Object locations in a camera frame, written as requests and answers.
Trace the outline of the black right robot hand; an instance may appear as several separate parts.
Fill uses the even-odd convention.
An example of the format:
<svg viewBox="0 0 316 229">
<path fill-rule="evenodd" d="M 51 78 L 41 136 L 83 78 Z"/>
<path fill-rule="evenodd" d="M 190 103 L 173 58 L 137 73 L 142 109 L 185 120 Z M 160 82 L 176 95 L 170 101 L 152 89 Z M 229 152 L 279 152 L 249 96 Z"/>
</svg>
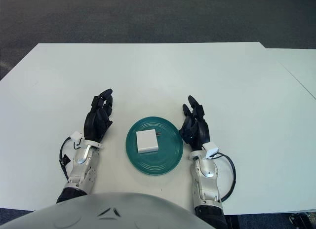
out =
<svg viewBox="0 0 316 229">
<path fill-rule="evenodd" d="M 182 105 L 185 120 L 179 134 L 183 141 L 191 146 L 192 151 L 199 151 L 202 150 L 203 144 L 210 142 L 209 128 L 204 119 L 203 106 L 191 95 L 188 96 L 188 101 L 192 111 L 186 104 Z"/>
</svg>

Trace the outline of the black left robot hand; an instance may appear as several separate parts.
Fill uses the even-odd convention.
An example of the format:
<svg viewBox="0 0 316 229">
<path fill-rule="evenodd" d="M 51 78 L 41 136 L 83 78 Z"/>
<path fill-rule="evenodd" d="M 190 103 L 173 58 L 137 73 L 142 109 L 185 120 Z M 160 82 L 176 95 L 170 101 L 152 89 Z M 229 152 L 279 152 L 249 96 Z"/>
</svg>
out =
<svg viewBox="0 0 316 229">
<path fill-rule="evenodd" d="M 100 143 L 113 123 L 109 117 L 112 114 L 112 89 L 107 89 L 101 94 L 94 96 L 91 110 L 87 114 L 84 123 L 84 138 Z"/>
</svg>

